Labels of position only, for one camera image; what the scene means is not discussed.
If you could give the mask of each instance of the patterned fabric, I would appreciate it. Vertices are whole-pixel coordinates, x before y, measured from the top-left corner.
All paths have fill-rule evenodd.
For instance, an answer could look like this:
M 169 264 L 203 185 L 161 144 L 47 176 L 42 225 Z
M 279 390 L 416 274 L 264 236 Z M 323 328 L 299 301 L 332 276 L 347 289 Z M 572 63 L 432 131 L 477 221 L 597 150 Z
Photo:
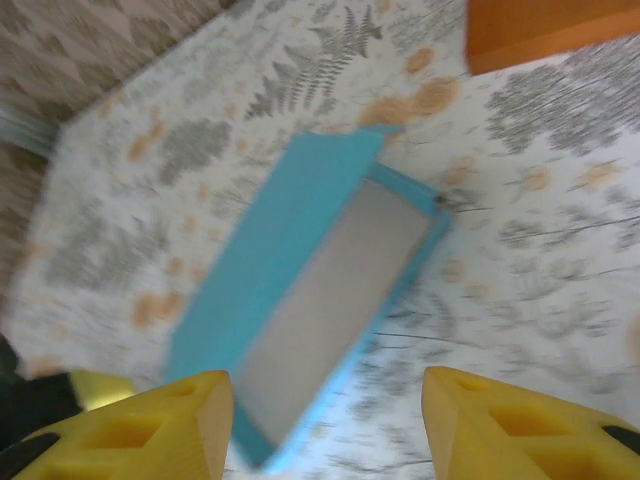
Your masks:
M 40 199 L 46 170 L 46 159 L 0 143 L 0 309 L 25 254 L 29 219 Z
M 471 77 L 465 8 L 246 0 L 68 125 L 3 324 L 30 371 L 153 384 L 292 134 L 394 123 L 381 160 L 456 226 L 293 476 L 432 478 L 433 364 L 640 424 L 640 37 Z
M 233 0 L 2 0 L 3 102 L 57 124 Z

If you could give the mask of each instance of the blue tray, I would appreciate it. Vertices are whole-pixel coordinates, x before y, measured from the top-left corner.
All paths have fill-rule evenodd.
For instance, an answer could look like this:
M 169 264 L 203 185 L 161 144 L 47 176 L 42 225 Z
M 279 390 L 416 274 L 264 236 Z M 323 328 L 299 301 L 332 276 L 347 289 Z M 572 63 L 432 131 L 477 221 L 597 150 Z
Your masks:
M 236 402 L 232 439 L 254 468 L 275 473 L 288 466 L 308 438 L 306 427 L 322 417 L 331 392 L 342 386 L 389 306 L 450 225 L 451 216 L 439 207 L 436 191 L 376 162 L 385 134 L 397 130 L 375 126 L 348 135 L 294 137 L 173 337 L 166 382 L 204 370 L 227 370 L 234 378 L 271 313 L 365 179 L 385 186 L 430 218 L 424 244 L 385 306 L 319 388 L 283 443 L 272 445 Z

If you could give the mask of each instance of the gray leaf pattern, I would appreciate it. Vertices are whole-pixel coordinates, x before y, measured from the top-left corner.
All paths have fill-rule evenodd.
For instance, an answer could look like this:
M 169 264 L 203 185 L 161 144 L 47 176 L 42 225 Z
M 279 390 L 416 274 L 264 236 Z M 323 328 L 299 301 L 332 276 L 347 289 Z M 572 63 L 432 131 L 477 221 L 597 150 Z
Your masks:
M 466 2 L 461 0 L 426 0 L 425 4 L 419 12 L 403 12 L 387 27 L 399 53 L 428 41 L 441 41 L 455 31 L 466 10 Z
M 251 203 L 260 182 L 249 175 L 239 175 L 231 182 L 231 187 L 214 194 L 211 213 L 218 218 L 238 218 Z
M 510 75 L 487 103 L 491 138 L 520 153 L 544 135 L 554 149 L 586 155 L 639 132 L 638 51 L 640 36 L 630 37 Z
M 134 231 L 117 227 L 109 233 L 100 207 L 89 204 L 53 255 L 45 281 L 57 288 L 123 291 L 166 247 L 166 225 L 160 216 L 149 224 L 136 220 Z
M 540 222 L 513 219 L 500 229 L 499 240 L 509 248 L 522 249 L 541 239 L 541 249 L 554 250 L 575 244 L 585 236 L 607 228 L 617 232 L 616 249 L 628 250 L 640 243 L 640 203 L 635 203 L 635 199 L 627 199 L 626 204 L 622 199 L 612 201 L 611 192 L 606 203 L 619 206 L 619 213 L 616 210 L 607 210 L 606 214 L 594 213 L 583 205 L 563 205 L 558 208 L 557 217 L 564 220 L 564 225 L 545 228 Z
M 229 146 L 231 126 L 207 119 L 187 121 L 174 127 L 160 146 L 165 163 L 159 181 L 172 186 L 186 171 L 202 170 L 212 159 L 220 158 Z
M 107 170 L 113 170 L 116 161 L 124 147 L 124 139 L 131 129 L 131 122 L 126 119 L 109 120 L 100 137 L 97 150 L 100 155 L 99 162 L 103 163 Z
M 371 8 L 356 25 L 353 11 L 345 7 L 345 26 L 340 31 L 333 28 L 312 28 L 321 42 L 320 51 L 314 47 L 285 47 L 289 63 L 273 63 L 277 79 L 262 77 L 263 92 L 255 94 L 255 100 L 249 104 L 245 119 L 273 116 L 283 113 L 285 106 L 293 112 L 304 95 L 304 106 L 308 109 L 315 95 L 322 91 L 329 97 L 340 73 L 359 55 L 367 57 L 369 38 L 381 39 L 382 33 L 373 24 Z

